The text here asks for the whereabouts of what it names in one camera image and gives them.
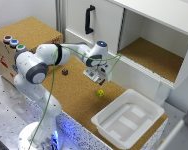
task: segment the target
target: white plastic bin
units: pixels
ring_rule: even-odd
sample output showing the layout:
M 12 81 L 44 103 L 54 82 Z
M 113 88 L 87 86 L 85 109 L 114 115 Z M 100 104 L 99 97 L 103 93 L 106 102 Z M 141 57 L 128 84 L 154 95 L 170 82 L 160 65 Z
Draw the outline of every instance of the white plastic bin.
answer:
M 91 121 L 113 145 L 129 149 L 163 113 L 163 108 L 129 89 L 97 113 Z

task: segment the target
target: brown box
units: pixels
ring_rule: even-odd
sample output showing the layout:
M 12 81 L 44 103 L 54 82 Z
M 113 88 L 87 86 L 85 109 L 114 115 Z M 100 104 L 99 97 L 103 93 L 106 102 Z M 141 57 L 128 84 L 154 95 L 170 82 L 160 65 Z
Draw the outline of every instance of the brown box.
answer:
M 40 44 L 63 43 L 63 35 L 34 17 L 29 17 L 0 28 L 0 74 L 13 84 L 17 74 L 14 56 L 16 49 L 3 43 L 3 38 L 11 35 L 33 53 Z

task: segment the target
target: black handle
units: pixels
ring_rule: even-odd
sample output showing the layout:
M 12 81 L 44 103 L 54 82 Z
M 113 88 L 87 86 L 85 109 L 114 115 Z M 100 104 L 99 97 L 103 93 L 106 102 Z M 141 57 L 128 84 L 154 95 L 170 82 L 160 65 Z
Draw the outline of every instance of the black handle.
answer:
M 86 34 L 90 34 L 92 33 L 94 30 L 92 28 L 90 28 L 90 12 L 92 10 L 95 10 L 95 7 L 90 5 L 90 8 L 88 8 L 86 10 L 86 21 L 85 21 L 85 31 L 86 31 Z

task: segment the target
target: robotic arm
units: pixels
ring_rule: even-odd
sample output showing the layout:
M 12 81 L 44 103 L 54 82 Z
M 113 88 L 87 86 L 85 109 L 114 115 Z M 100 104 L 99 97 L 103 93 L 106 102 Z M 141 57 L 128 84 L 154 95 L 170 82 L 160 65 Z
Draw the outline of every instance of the robotic arm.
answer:
M 105 60 L 108 54 L 107 44 L 102 41 L 98 41 L 92 49 L 85 43 L 78 43 L 42 44 L 37 47 L 35 54 L 26 49 L 17 51 L 15 62 L 18 74 L 14 78 L 14 84 L 25 97 L 35 101 L 43 112 L 50 93 L 40 83 L 44 81 L 47 75 L 48 65 L 54 64 L 54 54 L 57 48 L 55 65 L 67 63 L 70 54 L 74 54 L 87 66 L 84 74 L 95 83 L 103 85 L 105 81 L 110 81 L 112 77 L 111 66 Z M 34 137 L 32 146 L 35 150 L 44 149 L 42 143 L 46 141 L 49 143 L 49 139 L 56 131 L 55 117 L 61 113 L 61 110 L 62 107 L 57 99 L 51 96 L 46 115 Z M 22 138 L 19 135 L 19 139 L 26 139 L 26 141 L 19 142 L 19 150 L 22 150 L 25 147 L 24 145 L 29 146 L 29 141 L 31 141 L 35 132 L 36 128 L 32 130 L 27 138 Z

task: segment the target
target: yellow-green object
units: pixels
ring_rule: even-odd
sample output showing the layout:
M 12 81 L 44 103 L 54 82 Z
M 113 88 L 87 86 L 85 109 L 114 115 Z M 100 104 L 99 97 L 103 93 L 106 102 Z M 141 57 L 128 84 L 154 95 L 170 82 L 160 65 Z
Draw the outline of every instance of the yellow-green object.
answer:
M 103 90 L 98 90 L 98 91 L 97 91 L 97 95 L 98 95 L 99 97 L 104 96 L 104 91 L 103 91 Z

